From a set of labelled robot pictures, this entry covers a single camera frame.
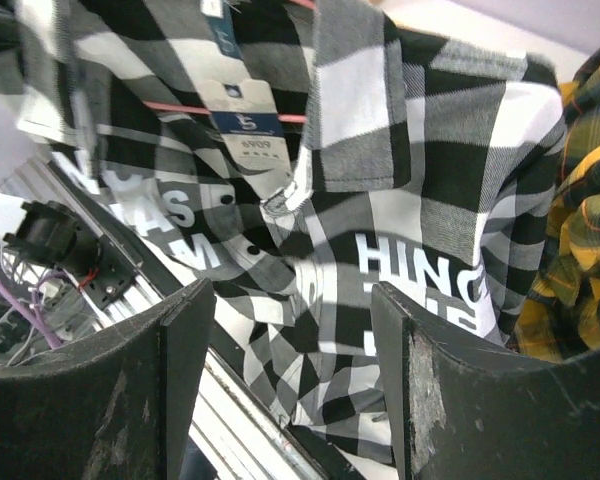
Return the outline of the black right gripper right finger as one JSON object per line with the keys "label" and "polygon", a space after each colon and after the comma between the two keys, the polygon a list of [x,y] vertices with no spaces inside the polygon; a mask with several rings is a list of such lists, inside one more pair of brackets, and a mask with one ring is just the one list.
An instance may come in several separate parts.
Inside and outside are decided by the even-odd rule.
{"label": "black right gripper right finger", "polygon": [[519,355],[384,282],[371,318],[401,478],[600,479],[600,349]]}

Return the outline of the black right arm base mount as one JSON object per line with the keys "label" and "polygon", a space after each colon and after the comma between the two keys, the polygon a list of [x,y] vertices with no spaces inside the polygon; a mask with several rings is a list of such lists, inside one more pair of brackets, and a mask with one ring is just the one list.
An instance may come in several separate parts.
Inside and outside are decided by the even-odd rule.
{"label": "black right arm base mount", "polygon": [[78,239],[59,267],[78,289],[104,310],[134,283],[134,265],[107,238]]}

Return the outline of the black white checked shirt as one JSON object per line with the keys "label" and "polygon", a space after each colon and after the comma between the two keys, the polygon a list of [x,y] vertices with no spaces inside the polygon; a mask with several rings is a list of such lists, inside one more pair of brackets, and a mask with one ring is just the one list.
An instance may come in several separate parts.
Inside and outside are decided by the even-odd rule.
{"label": "black white checked shirt", "polygon": [[249,329],[243,377],[283,425],[382,464],[370,316],[390,281],[493,343],[539,265],[565,134],[543,59],[396,25],[367,1],[233,1],[291,173],[248,175],[197,87],[224,70],[198,1],[9,1],[0,96],[137,236]]}

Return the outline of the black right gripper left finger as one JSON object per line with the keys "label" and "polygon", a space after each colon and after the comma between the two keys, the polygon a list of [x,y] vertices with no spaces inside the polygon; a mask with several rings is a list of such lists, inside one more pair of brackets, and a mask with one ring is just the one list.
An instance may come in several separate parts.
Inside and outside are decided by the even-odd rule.
{"label": "black right gripper left finger", "polygon": [[175,479],[214,321],[209,281],[0,366],[0,479]]}

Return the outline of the white blue shirt tag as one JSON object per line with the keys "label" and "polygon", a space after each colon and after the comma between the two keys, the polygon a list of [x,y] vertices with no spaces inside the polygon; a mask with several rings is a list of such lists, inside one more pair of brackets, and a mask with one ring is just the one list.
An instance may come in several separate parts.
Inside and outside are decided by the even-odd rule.
{"label": "white blue shirt tag", "polygon": [[200,9],[218,47],[224,70],[197,87],[232,158],[248,175],[287,177],[291,164],[269,84],[246,69],[225,1],[205,0]]}

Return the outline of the yellow green plaid shirt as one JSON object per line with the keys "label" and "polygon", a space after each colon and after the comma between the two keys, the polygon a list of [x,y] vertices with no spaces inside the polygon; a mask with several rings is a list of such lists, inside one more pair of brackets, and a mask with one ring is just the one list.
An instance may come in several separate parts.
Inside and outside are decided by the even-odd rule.
{"label": "yellow green plaid shirt", "polygon": [[545,249],[509,341],[552,362],[600,347],[600,48],[560,91],[567,136]]}

